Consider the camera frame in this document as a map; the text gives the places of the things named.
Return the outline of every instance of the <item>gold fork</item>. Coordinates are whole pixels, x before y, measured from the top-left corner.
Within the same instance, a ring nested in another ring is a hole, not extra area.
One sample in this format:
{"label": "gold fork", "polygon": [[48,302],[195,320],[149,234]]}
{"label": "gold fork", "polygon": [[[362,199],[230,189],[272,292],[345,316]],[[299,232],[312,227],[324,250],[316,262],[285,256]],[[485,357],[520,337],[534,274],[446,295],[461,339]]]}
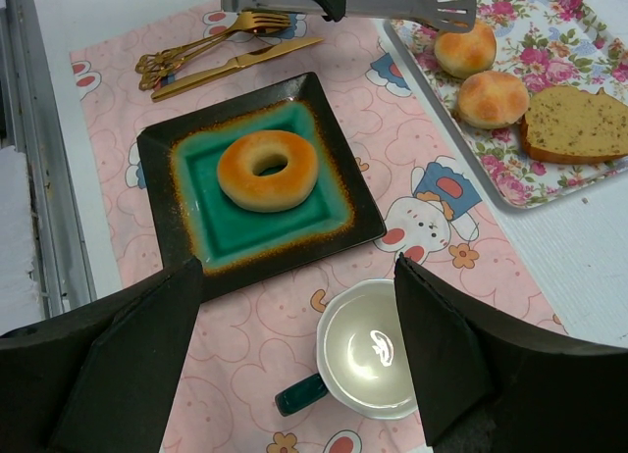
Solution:
{"label": "gold fork", "polygon": [[[189,43],[178,48],[166,49],[154,55],[143,55],[135,66],[135,71],[142,74],[142,80],[139,83],[139,88],[140,90],[153,88],[161,78],[180,69],[184,64],[235,33],[244,31],[252,32],[254,34],[270,34],[286,29],[289,26],[290,19],[288,15],[242,12],[237,17],[234,24],[225,31],[213,36],[199,39],[198,41],[194,41],[193,43]],[[199,46],[202,47],[184,55],[185,52]]]}

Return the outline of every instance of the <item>green mug handle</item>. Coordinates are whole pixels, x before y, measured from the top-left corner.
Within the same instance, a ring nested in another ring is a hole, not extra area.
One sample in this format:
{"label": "green mug handle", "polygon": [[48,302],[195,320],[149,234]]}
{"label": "green mug handle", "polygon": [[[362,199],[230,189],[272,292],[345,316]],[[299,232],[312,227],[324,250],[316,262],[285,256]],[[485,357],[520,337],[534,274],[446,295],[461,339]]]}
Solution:
{"label": "green mug handle", "polygon": [[280,392],[275,396],[275,404],[279,413],[287,417],[325,397],[328,392],[330,391],[317,373]]}

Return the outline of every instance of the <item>table surface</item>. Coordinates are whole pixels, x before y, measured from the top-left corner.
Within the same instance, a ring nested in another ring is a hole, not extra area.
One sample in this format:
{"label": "table surface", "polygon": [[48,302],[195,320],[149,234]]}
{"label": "table surface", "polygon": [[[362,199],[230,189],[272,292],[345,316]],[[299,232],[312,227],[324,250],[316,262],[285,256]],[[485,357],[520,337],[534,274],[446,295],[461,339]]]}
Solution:
{"label": "table surface", "polygon": [[[35,0],[99,297],[117,291],[121,283],[69,53],[207,1]],[[611,32],[628,42],[622,12],[628,8],[628,0],[585,1],[603,14]],[[418,89],[415,82],[409,83]],[[430,111],[427,102],[422,103]],[[457,147],[450,145],[461,158]],[[628,346],[628,298],[623,293],[628,287],[628,231],[624,224],[628,200],[622,199],[622,190],[627,188],[628,174],[620,174],[537,209],[519,212],[493,202],[478,184],[569,333],[621,346]]]}

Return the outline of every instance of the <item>cake slice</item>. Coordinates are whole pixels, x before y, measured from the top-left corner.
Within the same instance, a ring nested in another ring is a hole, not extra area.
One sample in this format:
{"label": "cake slice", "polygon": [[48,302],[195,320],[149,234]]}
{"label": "cake slice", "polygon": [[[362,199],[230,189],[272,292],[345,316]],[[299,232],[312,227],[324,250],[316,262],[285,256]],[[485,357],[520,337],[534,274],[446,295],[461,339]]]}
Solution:
{"label": "cake slice", "polygon": [[571,86],[537,93],[521,123],[523,148],[535,161],[597,164],[628,155],[628,106]]}

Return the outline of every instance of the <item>bun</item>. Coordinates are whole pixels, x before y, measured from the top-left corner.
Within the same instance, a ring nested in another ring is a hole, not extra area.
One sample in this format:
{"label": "bun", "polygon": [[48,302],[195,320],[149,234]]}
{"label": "bun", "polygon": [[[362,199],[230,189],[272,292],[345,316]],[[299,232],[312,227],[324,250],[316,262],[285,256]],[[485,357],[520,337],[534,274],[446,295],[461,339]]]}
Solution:
{"label": "bun", "polygon": [[495,129],[515,124],[528,110],[530,96],[516,76],[487,71],[471,75],[458,92],[458,114],[471,126]]}
{"label": "bun", "polygon": [[476,20],[468,33],[440,33],[434,54],[443,71],[454,77],[468,78],[493,66],[497,40],[490,26]]}
{"label": "bun", "polygon": [[[270,168],[284,166],[263,176]],[[263,130],[241,137],[218,162],[220,187],[240,208],[274,213],[300,205],[318,178],[314,146],[287,131]]]}
{"label": "bun", "polygon": [[627,127],[628,107],[603,89],[556,86],[532,97],[521,135],[535,161],[598,164],[628,155]]}

